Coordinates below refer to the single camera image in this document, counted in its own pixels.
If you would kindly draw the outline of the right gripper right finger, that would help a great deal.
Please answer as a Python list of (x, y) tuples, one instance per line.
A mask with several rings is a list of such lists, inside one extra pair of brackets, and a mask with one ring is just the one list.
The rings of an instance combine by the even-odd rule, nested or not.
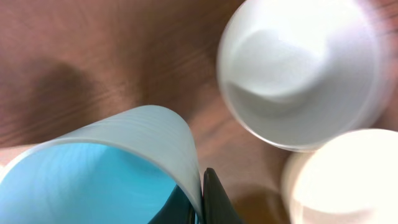
[(243, 224), (212, 168), (203, 176), (203, 209), (206, 224)]

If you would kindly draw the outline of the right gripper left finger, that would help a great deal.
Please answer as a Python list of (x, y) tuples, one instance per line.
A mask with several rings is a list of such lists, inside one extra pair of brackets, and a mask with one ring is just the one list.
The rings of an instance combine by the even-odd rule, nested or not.
[(195, 224), (195, 211), (183, 192), (176, 186), (161, 210), (149, 224)]

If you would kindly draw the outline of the light blue cup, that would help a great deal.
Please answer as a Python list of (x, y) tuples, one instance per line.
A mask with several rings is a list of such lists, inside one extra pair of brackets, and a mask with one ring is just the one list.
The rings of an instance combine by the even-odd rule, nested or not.
[(197, 150), (188, 124), (140, 106), (18, 155), (1, 173), (2, 223), (149, 223), (172, 194), (203, 220)]

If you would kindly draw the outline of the white small bowl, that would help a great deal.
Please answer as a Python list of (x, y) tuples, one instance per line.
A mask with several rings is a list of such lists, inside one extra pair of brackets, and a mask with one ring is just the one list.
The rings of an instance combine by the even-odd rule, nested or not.
[(352, 131), (293, 153), (281, 194), (292, 224), (397, 223), (397, 132)]

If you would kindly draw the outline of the grey small bowl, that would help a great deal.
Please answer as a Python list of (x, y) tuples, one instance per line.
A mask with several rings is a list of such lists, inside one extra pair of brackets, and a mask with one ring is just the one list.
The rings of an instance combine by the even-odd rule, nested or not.
[(371, 126), (394, 88), (376, 20), (370, 1), (244, 1), (216, 60), (228, 109), (255, 137), (291, 151)]

